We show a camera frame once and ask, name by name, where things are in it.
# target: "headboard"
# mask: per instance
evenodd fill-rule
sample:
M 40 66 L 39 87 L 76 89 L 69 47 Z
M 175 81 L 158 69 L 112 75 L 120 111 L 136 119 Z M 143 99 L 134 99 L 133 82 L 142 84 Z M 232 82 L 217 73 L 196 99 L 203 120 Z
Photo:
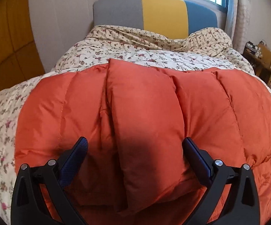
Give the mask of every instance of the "headboard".
M 99 0 L 94 3 L 94 25 L 118 25 L 184 39 L 193 32 L 217 27 L 216 14 L 184 0 Z

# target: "bed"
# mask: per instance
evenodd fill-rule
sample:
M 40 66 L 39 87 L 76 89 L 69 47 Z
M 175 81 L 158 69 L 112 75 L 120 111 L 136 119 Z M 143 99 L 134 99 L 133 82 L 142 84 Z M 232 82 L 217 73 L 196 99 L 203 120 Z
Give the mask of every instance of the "bed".
M 30 92 L 42 79 L 105 64 L 109 58 L 180 71 L 236 68 L 256 77 L 247 60 L 232 49 L 230 38 L 216 28 L 215 14 L 195 3 L 100 0 L 94 4 L 94 25 L 50 73 L 0 92 L 0 216 L 7 224 L 15 167 L 21 165 L 14 160 L 18 117 Z

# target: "stitched seam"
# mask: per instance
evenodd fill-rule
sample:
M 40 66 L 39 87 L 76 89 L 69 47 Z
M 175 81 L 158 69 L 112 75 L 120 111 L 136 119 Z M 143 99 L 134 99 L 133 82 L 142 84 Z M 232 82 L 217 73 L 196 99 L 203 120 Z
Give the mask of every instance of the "stitched seam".
M 58 137 L 58 140 L 57 140 L 58 146 L 60 146 L 60 139 L 62 137 L 62 134 L 61 134 L 61 125 L 62 125 L 62 120 L 63 120 L 63 108 L 64 108 L 64 105 L 65 105 L 67 92 L 68 92 L 68 89 L 69 89 L 69 87 L 70 87 L 73 79 L 76 77 L 76 75 L 77 74 L 75 73 L 75 75 L 71 78 L 70 83 L 68 84 L 67 90 L 66 90 L 65 95 L 64 95 L 64 100 L 62 101 L 62 108 L 61 108 L 61 112 L 60 112 L 60 126 L 59 126 L 60 133 L 59 133 L 59 137 Z
M 242 139 L 242 137 L 241 137 L 241 131 L 240 131 L 240 129 L 239 129 L 237 117 L 236 117 L 235 111 L 234 111 L 234 109 L 233 109 L 233 105 L 232 105 L 231 99 L 229 98 L 228 93 L 227 93 L 225 87 L 223 86 L 223 84 L 221 83 L 221 81 L 218 80 L 218 78 L 217 78 L 217 72 L 212 72 L 212 73 L 215 75 L 215 78 L 216 78 L 218 84 L 222 87 L 222 89 L 224 90 L 224 92 L 226 93 L 226 95 L 227 95 L 227 97 L 228 97 L 228 100 L 229 100 L 230 106 L 231 106 L 231 108 L 232 108 L 232 112 L 233 112 L 233 114 L 234 114 L 234 117 L 235 117 L 235 120 L 236 120 L 236 124 L 237 124 L 237 127 L 238 127 L 238 133 L 239 133 L 239 137 L 240 137 L 240 139 L 241 139 L 241 146 L 242 146 L 242 148 L 243 148 L 243 150 L 244 150 L 244 141 L 243 141 L 243 139 Z

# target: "blue headboard panel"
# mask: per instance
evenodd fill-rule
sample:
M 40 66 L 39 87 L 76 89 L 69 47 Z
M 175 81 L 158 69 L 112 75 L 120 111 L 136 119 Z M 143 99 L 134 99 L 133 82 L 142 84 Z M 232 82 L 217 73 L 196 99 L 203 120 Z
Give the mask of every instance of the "blue headboard panel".
M 185 1 L 185 3 L 188 14 L 188 34 L 207 27 L 217 28 L 217 16 L 212 10 L 194 2 Z

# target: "metal rivet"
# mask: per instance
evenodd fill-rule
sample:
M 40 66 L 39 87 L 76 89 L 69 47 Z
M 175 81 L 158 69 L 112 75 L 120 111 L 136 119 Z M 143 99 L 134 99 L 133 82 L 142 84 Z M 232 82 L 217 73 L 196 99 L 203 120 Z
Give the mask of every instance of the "metal rivet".
M 223 162 L 221 160 L 215 160 L 214 162 L 217 166 L 223 166 Z
M 53 165 L 55 165 L 55 163 L 56 163 L 56 160 L 51 159 L 51 160 L 49 160 L 48 165 L 53 166 Z
M 22 164 L 22 165 L 21 165 L 21 169 L 22 169 L 22 170 L 25 170 L 26 168 L 27 168 L 27 164 Z
M 244 164 L 244 168 L 245 168 L 246 170 L 249 170 L 249 169 L 250 169 L 250 166 L 249 166 L 248 164 Z

